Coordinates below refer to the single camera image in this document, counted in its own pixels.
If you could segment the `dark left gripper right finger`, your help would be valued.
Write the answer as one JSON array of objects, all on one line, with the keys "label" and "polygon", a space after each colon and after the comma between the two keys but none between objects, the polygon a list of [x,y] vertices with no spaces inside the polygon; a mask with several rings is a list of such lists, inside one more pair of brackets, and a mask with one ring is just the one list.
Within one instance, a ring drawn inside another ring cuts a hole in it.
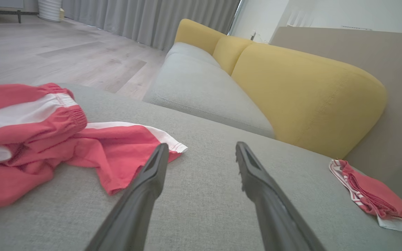
[{"label": "dark left gripper right finger", "polygon": [[254,203],[266,251],[324,251],[304,218],[245,142],[236,143],[241,189]]}]

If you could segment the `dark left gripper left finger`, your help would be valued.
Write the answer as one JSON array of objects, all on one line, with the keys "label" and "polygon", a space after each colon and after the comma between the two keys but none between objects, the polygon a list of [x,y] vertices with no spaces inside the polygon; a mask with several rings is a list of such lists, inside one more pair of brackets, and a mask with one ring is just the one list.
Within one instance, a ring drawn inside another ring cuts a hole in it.
[{"label": "dark left gripper left finger", "polygon": [[87,251],[142,251],[155,201],[163,191],[169,146],[159,144],[92,237]]}]

